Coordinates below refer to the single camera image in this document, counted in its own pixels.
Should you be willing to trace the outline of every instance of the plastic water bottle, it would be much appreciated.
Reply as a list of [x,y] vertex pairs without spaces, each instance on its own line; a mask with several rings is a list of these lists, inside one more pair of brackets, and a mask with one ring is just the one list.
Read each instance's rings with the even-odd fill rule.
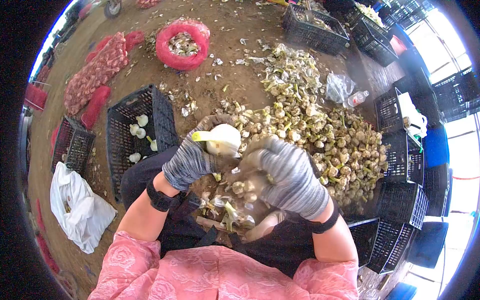
[[354,108],[358,104],[363,103],[368,95],[370,95],[368,91],[356,92],[343,102],[343,106],[346,108]]

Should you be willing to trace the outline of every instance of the forearm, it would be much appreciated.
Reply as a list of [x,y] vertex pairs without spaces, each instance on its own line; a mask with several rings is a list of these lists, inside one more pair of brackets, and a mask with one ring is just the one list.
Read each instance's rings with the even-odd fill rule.
[[[173,197],[179,192],[168,183],[163,172],[155,176],[153,186],[155,190],[161,191],[169,197]],[[163,229],[167,213],[168,211],[161,212],[151,206],[150,198],[145,190],[130,206],[120,221],[117,232],[123,230],[134,239],[154,241]]]
[[[329,198],[324,212],[314,221],[325,222],[333,212],[333,200]],[[357,261],[357,248],[353,241],[350,229],[342,216],[338,216],[335,225],[322,234],[312,234],[315,257],[319,262],[347,262]]]

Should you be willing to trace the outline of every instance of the dirt floor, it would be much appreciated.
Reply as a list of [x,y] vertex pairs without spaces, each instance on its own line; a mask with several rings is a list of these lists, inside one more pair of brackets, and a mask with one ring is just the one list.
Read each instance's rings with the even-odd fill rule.
[[[29,174],[29,198],[40,199],[43,220],[47,230],[46,240],[54,260],[61,269],[72,272],[78,282],[78,298],[86,299],[91,290],[96,286],[98,275],[101,270],[102,260],[112,242],[113,234],[123,217],[125,210],[122,204],[117,204],[112,195],[109,181],[109,171],[106,161],[106,111],[107,108],[117,103],[124,96],[148,84],[167,84],[167,90],[179,89],[188,91],[197,101],[199,109],[194,115],[186,118],[180,114],[181,101],[174,102],[175,123],[178,135],[184,137],[197,121],[202,117],[212,114],[214,108],[220,107],[219,101],[225,98],[237,100],[250,109],[263,108],[273,103],[273,97],[263,91],[258,73],[261,73],[260,65],[248,67],[237,65],[231,67],[229,61],[243,59],[243,50],[249,49],[261,52],[257,39],[274,42],[285,42],[283,39],[281,20],[285,8],[280,5],[256,6],[254,2],[243,3],[230,0],[204,1],[204,0],[166,0],[157,6],[140,10],[134,1],[124,1],[120,16],[116,19],[106,19],[103,7],[97,7],[91,11],[77,30],[68,40],[63,52],[53,65],[47,83],[52,86],[48,90],[48,99],[45,110],[42,113],[35,112],[32,124],[32,156]],[[163,14],[162,17],[150,18],[153,15]],[[50,136],[58,126],[64,114],[67,113],[63,104],[63,93],[66,81],[84,66],[87,53],[103,37],[115,34],[118,31],[128,33],[133,30],[142,30],[145,35],[160,28],[169,19],[181,16],[199,18],[208,26],[211,32],[210,48],[208,53],[213,53],[216,58],[221,58],[222,66],[212,66],[212,58],[207,58],[197,69],[189,72],[178,72],[171,68],[164,68],[159,60],[148,59],[144,49],[137,46],[128,54],[130,61],[137,60],[132,73],[126,77],[124,68],[108,83],[112,88],[108,105],[102,108],[99,120],[93,132],[96,135],[96,155],[87,168],[85,179],[90,183],[92,190],[101,195],[106,201],[118,210],[118,216],[113,220],[102,236],[100,244],[92,254],[85,254],[70,240],[60,228],[56,218],[51,212],[49,203],[49,189],[52,180]],[[229,32],[221,32],[220,28],[235,28]],[[247,45],[240,44],[240,38],[247,40]],[[390,84],[402,77],[397,64],[392,64],[389,69],[384,69],[370,58],[359,53],[354,45],[348,49],[344,56],[333,57],[326,54],[313,53],[318,59],[318,68],[324,73],[324,80],[329,72],[350,73],[357,82],[360,90],[369,90],[373,99],[377,95],[387,91]],[[213,75],[221,74],[217,81]],[[228,84],[227,92],[222,88]],[[372,101],[363,107],[363,114],[367,120],[375,124],[375,113]],[[193,191],[197,194],[213,182],[211,178],[202,179],[195,183]],[[361,299],[377,299],[378,295],[369,294],[367,290],[362,292]]]

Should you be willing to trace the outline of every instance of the pink lace shirt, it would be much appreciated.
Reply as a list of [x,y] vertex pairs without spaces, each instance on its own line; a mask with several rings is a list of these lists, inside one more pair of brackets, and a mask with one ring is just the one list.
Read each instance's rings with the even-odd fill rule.
[[308,259],[293,280],[223,246],[169,251],[160,242],[115,234],[89,299],[358,299],[355,262]]

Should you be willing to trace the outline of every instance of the hand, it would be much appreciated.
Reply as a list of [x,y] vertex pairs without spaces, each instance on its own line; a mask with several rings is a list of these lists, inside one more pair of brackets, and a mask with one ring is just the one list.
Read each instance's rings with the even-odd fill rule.
[[253,182],[261,191],[260,198],[273,206],[297,212],[307,220],[317,218],[327,206],[327,189],[315,177],[307,153],[294,145],[272,138],[250,143],[239,168],[246,178],[252,178],[245,174],[249,171],[272,176],[273,183],[265,175],[254,175]]
[[227,123],[233,126],[231,116],[213,115],[203,118],[197,127],[190,131],[172,159],[163,165],[167,181],[177,190],[187,191],[190,184],[203,175],[220,172],[222,168],[236,167],[238,161],[232,157],[208,154],[205,142],[194,142],[195,131],[210,131],[215,126]]

